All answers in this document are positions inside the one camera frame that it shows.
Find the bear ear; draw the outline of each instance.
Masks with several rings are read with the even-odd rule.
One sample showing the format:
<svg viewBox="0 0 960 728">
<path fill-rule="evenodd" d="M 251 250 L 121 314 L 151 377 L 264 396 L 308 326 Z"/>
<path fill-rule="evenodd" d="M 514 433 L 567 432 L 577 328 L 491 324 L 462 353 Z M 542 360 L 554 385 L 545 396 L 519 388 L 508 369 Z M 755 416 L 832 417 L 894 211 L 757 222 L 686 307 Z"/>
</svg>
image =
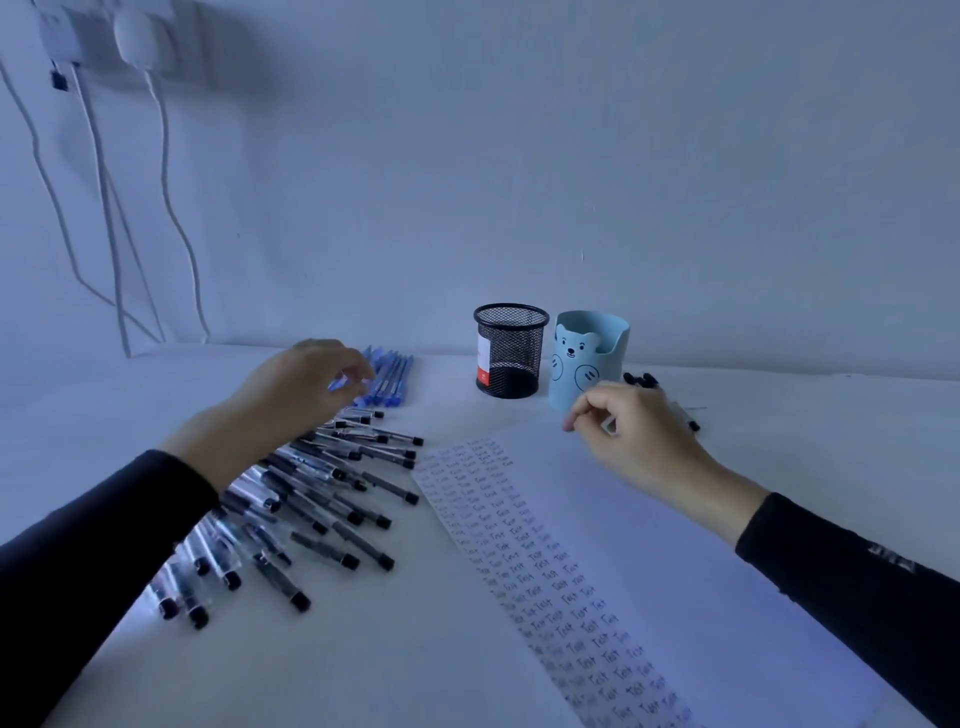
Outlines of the bear ear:
<svg viewBox="0 0 960 728">
<path fill-rule="evenodd" d="M 584 334 L 584 343 L 587 344 L 587 350 L 590 352 L 596 352 L 600 348 L 601 341 L 602 339 L 598 333 L 591 331 L 590 333 Z"/>
</svg>

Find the plug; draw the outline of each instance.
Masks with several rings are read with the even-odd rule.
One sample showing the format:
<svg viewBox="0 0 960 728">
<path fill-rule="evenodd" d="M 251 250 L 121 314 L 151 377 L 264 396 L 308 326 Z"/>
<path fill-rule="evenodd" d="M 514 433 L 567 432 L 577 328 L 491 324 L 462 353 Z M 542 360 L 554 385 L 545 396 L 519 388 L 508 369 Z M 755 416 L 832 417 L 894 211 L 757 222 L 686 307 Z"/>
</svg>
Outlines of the plug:
<svg viewBox="0 0 960 728">
<path fill-rule="evenodd" d="M 113 18 L 113 36 L 120 58 L 138 71 L 171 73 L 177 70 L 177 49 L 162 18 L 122 8 Z"/>
</svg>

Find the wrist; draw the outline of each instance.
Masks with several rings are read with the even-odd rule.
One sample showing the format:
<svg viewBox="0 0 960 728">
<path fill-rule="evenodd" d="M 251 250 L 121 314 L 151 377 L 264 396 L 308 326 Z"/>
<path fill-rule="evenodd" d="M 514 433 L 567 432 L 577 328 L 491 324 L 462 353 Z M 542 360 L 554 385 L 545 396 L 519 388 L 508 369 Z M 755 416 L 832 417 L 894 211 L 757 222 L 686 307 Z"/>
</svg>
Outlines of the wrist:
<svg viewBox="0 0 960 728">
<path fill-rule="evenodd" d="M 715 461 L 691 469 L 683 484 L 670 489 L 670 505 L 692 521 L 736 546 L 770 492 Z"/>
<path fill-rule="evenodd" d="M 163 450 L 202 475 L 218 493 L 272 448 L 260 442 L 256 419 L 224 402 L 203 410 L 164 440 Z"/>
</svg>

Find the black mesh pen holder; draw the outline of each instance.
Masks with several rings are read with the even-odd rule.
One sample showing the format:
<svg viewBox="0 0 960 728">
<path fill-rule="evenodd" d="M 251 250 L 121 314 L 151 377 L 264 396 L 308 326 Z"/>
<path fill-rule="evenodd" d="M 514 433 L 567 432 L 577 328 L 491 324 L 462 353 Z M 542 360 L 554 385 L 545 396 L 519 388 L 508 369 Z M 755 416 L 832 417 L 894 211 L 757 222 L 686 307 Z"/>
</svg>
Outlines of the black mesh pen holder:
<svg viewBox="0 0 960 728">
<path fill-rule="evenodd" d="M 477 322 L 477 389 L 503 400 L 530 397 L 539 387 L 543 327 L 550 314 L 523 303 L 489 303 Z"/>
</svg>

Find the white table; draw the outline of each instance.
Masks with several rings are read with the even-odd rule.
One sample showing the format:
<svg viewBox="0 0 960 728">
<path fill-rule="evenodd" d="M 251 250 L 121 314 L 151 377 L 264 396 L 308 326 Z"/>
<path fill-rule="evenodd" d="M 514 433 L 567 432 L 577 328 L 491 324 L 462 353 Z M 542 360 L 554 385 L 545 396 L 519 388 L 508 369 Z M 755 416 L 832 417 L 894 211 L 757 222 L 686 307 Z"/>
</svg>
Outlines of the white table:
<svg viewBox="0 0 960 728">
<path fill-rule="evenodd" d="M 227 395 L 271 352 L 172 348 L 0 416 L 0 538 Z M 703 440 L 725 463 L 960 577 L 960 384 L 648 369 L 683 404 L 706 408 L 695 412 Z M 387 424 L 450 445 L 549 411 L 545 386 L 529 400 L 494 400 L 474 372 L 473 357 L 422 357 L 409 405 Z M 296 615 L 250 575 L 215 602 L 201 633 L 138 604 L 49 724 L 578 726 L 429 506 L 372 497 L 395 520 L 376 533 L 394 572 L 300 559 L 294 575 L 314 599 L 309 613 Z M 96 559 L 80 556 L 84 566 Z M 464 634 L 467 613 L 477 627 Z M 928 724 L 891 695 L 870 725 Z"/>
</svg>

